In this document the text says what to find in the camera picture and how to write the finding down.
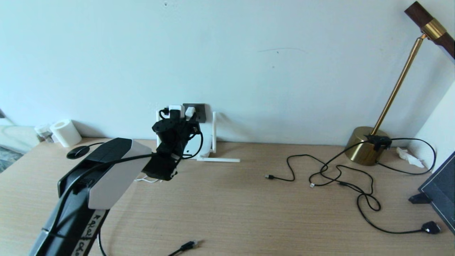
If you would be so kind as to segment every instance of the brass lamp base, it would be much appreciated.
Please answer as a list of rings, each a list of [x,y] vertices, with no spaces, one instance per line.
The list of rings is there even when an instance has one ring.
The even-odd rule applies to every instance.
[[[373,130],[373,127],[361,126],[354,129],[352,132],[351,138],[346,145],[346,148],[366,141],[366,135],[370,134]],[[385,132],[378,130],[376,135],[379,136],[388,136]],[[374,144],[372,143],[363,143],[356,147],[351,148],[346,151],[346,156],[353,162],[361,165],[375,165],[376,161],[380,159],[382,153],[384,152],[384,147],[379,148],[378,151],[374,150]]]

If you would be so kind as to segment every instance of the handwritten label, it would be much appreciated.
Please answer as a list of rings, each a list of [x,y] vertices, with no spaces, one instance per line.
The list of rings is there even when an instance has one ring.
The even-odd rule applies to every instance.
[[[89,222],[87,223],[86,228],[84,229],[84,232],[82,233],[81,239],[79,240],[76,247],[74,248],[73,253],[71,254],[72,256],[85,255],[88,245],[92,240],[90,238],[93,238],[93,236],[95,235],[95,231],[100,225],[100,222],[105,214],[106,210],[95,210],[95,212],[93,212],[93,215],[91,216]]]

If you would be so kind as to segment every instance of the toilet paper roll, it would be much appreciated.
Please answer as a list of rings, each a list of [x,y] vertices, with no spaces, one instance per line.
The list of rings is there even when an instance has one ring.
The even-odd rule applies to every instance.
[[[51,125],[51,131],[65,148],[78,144],[82,139],[71,119],[56,122]]]

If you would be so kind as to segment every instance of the wooden desk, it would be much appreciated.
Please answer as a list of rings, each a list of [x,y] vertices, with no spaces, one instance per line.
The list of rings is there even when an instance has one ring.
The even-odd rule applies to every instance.
[[[81,144],[106,141],[86,138]],[[155,149],[155,141],[138,140]],[[110,211],[102,227],[108,255],[168,255],[192,239],[204,239],[191,255],[453,255],[454,237],[429,205],[412,205],[428,177],[408,176],[379,166],[360,167],[345,156],[334,163],[357,166],[374,178],[383,210],[363,208],[389,230],[414,230],[434,220],[439,235],[390,235],[375,230],[356,207],[357,194],[337,184],[310,188],[308,176],[320,164],[293,159],[296,181],[268,180],[265,174],[290,177],[286,157],[309,153],[328,160],[343,147],[220,143],[219,157],[240,163],[182,161],[170,182],[134,182]],[[69,149],[41,143],[0,174],[0,250],[25,255],[57,203],[57,181],[81,159],[65,158]],[[384,162],[421,171],[392,152]],[[345,171],[343,180],[367,188],[364,175]],[[97,245],[91,255],[100,255]]]

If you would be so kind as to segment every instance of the brass lamp pole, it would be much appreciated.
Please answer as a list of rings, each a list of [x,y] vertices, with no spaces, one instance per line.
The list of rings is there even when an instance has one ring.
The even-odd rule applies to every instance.
[[[382,121],[385,118],[390,106],[392,105],[393,100],[395,99],[398,90],[403,83],[406,74],[408,73],[409,68],[411,67],[412,61],[414,61],[417,52],[419,51],[420,46],[425,38],[432,40],[435,44],[442,46],[445,50],[455,59],[455,45],[454,39],[447,33],[445,28],[431,16],[425,8],[423,8],[418,2],[413,3],[408,9],[404,11],[419,27],[423,32],[422,36],[417,38],[412,46],[411,52],[409,53],[408,60],[406,61],[403,70],[398,78],[397,83],[390,95],[387,103],[382,110],[381,115],[379,116],[376,125],[372,127],[361,126],[354,129],[351,138],[348,141],[346,148],[353,146],[356,143],[366,141],[366,135],[379,135],[387,136],[388,135],[379,130]],[[374,144],[372,143],[363,143],[352,149],[346,151],[346,156],[352,161],[363,164],[363,165],[374,165],[376,161],[379,160],[381,154],[383,153],[385,147],[380,147],[379,149],[374,149]]]

